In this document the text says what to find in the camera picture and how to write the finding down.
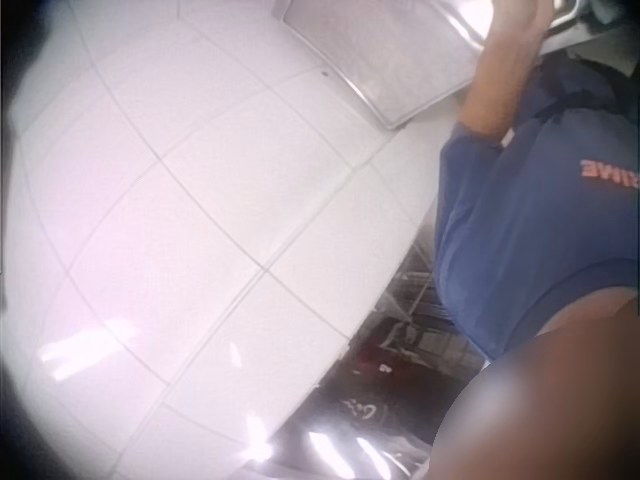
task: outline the skin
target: skin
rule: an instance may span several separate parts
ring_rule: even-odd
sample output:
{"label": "skin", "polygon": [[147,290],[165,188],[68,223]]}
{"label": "skin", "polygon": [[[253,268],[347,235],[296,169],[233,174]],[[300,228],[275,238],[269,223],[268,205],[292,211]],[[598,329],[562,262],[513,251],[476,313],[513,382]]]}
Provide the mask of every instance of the skin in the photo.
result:
{"label": "skin", "polygon": [[[640,454],[637,312],[635,298],[610,318],[556,329],[482,371],[447,413],[426,479],[637,478],[614,470],[625,450]],[[471,435],[479,394],[495,391],[498,378],[518,395],[493,400],[497,414]],[[465,420],[470,412],[476,417]]]}
{"label": "skin", "polygon": [[[494,0],[494,10],[458,120],[500,141],[554,11],[553,0]],[[637,294],[611,288],[587,295],[554,315],[535,340],[483,370],[447,413],[425,478],[640,478],[615,471],[625,449],[640,457],[640,441],[631,440],[640,432]],[[487,403],[493,413],[478,408],[487,391],[496,395]]]}

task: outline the blue sleeve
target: blue sleeve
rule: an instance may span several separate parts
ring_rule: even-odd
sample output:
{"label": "blue sleeve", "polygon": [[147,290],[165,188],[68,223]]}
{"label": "blue sleeve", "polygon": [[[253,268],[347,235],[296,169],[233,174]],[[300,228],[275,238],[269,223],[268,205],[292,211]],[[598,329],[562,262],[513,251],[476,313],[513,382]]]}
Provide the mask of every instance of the blue sleeve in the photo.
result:
{"label": "blue sleeve", "polygon": [[475,135],[461,124],[453,129],[440,154],[436,257],[445,232],[473,211],[502,150],[500,143]]}

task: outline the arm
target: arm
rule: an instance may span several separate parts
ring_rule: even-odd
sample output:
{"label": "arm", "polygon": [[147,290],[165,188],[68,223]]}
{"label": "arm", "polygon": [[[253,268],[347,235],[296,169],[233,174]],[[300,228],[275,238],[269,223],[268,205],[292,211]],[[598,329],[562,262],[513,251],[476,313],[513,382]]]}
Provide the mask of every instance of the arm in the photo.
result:
{"label": "arm", "polygon": [[459,122],[499,142],[553,20],[553,0],[494,0],[494,17]]}

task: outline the person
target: person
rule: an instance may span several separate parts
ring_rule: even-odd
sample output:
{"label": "person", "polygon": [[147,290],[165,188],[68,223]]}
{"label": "person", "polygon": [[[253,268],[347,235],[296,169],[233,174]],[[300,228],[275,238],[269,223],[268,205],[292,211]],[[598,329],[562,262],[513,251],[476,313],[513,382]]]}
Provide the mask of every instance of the person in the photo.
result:
{"label": "person", "polygon": [[535,65],[553,0],[494,10],[441,155],[434,260],[443,305],[489,361],[638,294],[637,92],[564,53]]}
{"label": "person", "polygon": [[436,287],[495,363],[447,413],[427,480],[640,478],[638,93],[539,62],[553,17],[553,0],[494,0],[442,151]]}

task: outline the white tiled wall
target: white tiled wall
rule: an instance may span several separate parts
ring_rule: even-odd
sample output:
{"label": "white tiled wall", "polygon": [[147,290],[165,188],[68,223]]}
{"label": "white tiled wall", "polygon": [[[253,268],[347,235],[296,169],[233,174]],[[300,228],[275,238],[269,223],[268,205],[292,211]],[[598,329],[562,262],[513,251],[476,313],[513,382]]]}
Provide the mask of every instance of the white tiled wall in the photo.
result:
{"label": "white tiled wall", "polygon": [[302,402],[435,198],[457,104],[383,130],[273,6],[49,7],[11,107],[2,355],[81,478],[244,464],[251,425],[268,437]]}

